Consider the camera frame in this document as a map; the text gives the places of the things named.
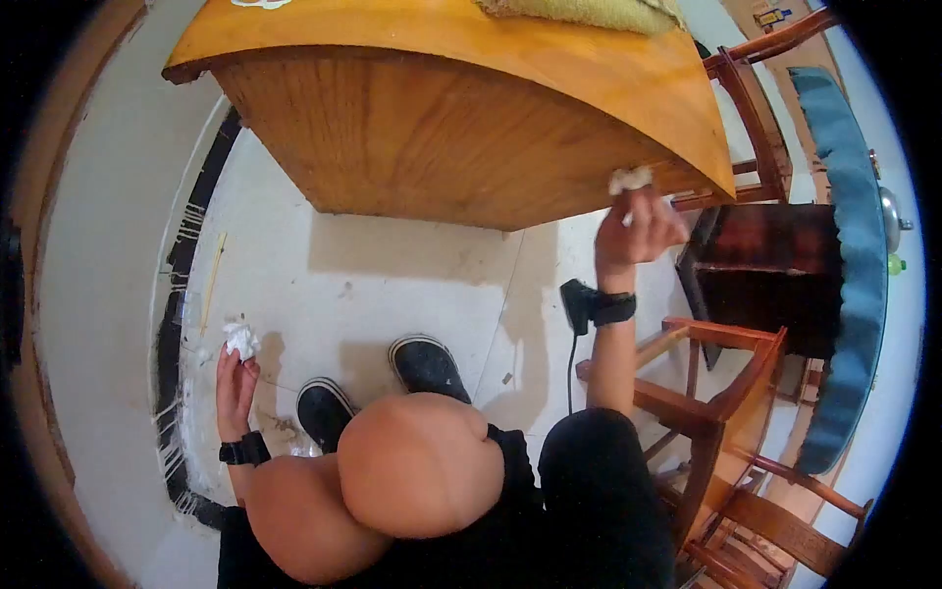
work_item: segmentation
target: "black wristwatch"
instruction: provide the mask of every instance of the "black wristwatch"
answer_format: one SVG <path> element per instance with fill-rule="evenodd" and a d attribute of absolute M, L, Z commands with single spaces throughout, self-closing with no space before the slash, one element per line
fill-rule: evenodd
<path fill-rule="evenodd" d="M 560 286 L 566 318 L 576 336 L 589 333 L 589 320 L 595 327 L 627 321 L 638 308 L 635 293 L 608 294 L 589 288 L 575 278 Z"/>
<path fill-rule="evenodd" d="M 589 319 L 595 327 L 620 323 L 634 317 L 637 308 L 638 299 L 633 292 L 610 295 L 596 290 L 594 309 L 590 311 Z"/>
<path fill-rule="evenodd" d="M 238 442 L 222 442 L 219 461 L 227 465 L 260 465 L 271 459 L 261 432 L 248 432 Z"/>

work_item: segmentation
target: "white tissue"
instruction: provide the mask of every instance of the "white tissue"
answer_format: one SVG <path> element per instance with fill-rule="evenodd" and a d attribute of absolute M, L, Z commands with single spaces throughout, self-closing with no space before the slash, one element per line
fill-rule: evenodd
<path fill-rule="evenodd" d="M 262 344 L 248 323 L 226 323 L 222 331 L 226 333 L 226 351 L 238 350 L 239 360 L 243 362 L 262 350 Z"/>
<path fill-rule="evenodd" d="M 634 170 L 616 170 L 609 180 L 609 196 L 618 196 L 622 190 L 637 190 L 654 181 L 649 166 L 640 166 Z"/>

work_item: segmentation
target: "black pants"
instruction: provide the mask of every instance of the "black pants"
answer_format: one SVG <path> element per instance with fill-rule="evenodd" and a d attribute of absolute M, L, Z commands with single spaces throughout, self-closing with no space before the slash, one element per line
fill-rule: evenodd
<path fill-rule="evenodd" d="M 431 540 L 397 540 L 366 571 L 333 585 L 369 587 L 668 587 L 674 547 L 631 421 L 588 409 L 559 423 L 534 486 L 524 435 L 489 426 L 504 453 L 504 489 L 474 524 Z M 229 508 L 219 587 L 301 587 Z"/>

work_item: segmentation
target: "sneaker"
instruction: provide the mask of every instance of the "sneaker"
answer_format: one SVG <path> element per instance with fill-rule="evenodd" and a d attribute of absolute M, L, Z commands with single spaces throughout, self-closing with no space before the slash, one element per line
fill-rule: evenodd
<path fill-rule="evenodd" d="M 337 451 L 340 434 L 353 419 L 353 405 L 337 383 L 315 378 L 300 389 L 298 421 L 325 454 Z"/>
<path fill-rule="evenodd" d="M 471 404 L 458 364 L 440 341 L 407 335 L 389 347 L 389 364 L 410 393 L 429 392 Z"/>

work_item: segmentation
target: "dark wooden cabinet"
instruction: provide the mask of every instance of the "dark wooden cabinet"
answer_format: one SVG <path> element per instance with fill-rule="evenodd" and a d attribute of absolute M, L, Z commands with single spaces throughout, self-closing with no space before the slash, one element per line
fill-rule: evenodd
<path fill-rule="evenodd" d="M 695 319 L 766 332 L 786 353 L 830 358 L 840 319 L 840 242 L 830 205 L 707 209 L 677 261 Z M 720 353 L 704 347 L 713 368 Z"/>

